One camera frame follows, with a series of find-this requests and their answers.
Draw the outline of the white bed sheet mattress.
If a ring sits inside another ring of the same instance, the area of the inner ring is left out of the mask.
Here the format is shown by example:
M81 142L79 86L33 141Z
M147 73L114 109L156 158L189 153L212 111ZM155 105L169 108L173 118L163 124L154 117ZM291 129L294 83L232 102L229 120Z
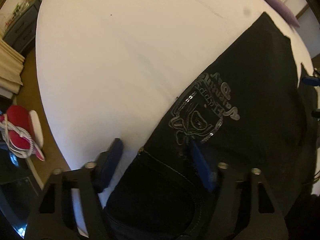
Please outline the white bed sheet mattress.
M299 81L312 74L297 31L264 0L42 0L36 63L54 139L70 167L52 174L29 218L27 239L116 239L104 208L161 119L190 84L261 14L291 41ZM114 139L123 155L102 193L95 160ZM293 239L305 217L285 216Z

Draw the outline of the grey bedside table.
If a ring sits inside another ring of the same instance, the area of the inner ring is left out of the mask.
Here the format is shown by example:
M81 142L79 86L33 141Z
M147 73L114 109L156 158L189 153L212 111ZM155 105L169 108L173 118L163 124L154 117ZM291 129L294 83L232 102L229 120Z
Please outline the grey bedside table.
M36 36L40 4L40 0L31 0L27 8L14 19L4 33L3 41L20 54Z

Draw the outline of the purple cushion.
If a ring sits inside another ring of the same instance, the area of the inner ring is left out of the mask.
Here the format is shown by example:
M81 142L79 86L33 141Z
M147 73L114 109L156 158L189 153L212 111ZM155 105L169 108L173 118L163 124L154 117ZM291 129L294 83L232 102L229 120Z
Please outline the purple cushion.
M293 27L300 27L300 24L293 12L281 0L264 0L272 7L286 22Z

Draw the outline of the black embroidered jeans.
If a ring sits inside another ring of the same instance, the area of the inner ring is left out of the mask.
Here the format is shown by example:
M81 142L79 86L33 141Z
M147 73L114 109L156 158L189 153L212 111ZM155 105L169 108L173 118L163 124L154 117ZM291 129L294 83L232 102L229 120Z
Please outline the black embroidered jeans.
M288 239L315 172L316 90L267 13L163 116L108 198L116 239ZM192 142L216 173L207 190Z

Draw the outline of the beige curtain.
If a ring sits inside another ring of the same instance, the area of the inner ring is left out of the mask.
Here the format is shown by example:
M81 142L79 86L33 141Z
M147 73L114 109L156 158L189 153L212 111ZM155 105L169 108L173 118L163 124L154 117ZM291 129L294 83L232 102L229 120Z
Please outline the beige curtain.
M1 87L18 94L23 86L21 72L24 68L25 57L14 50L1 38L0 47L0 77Z

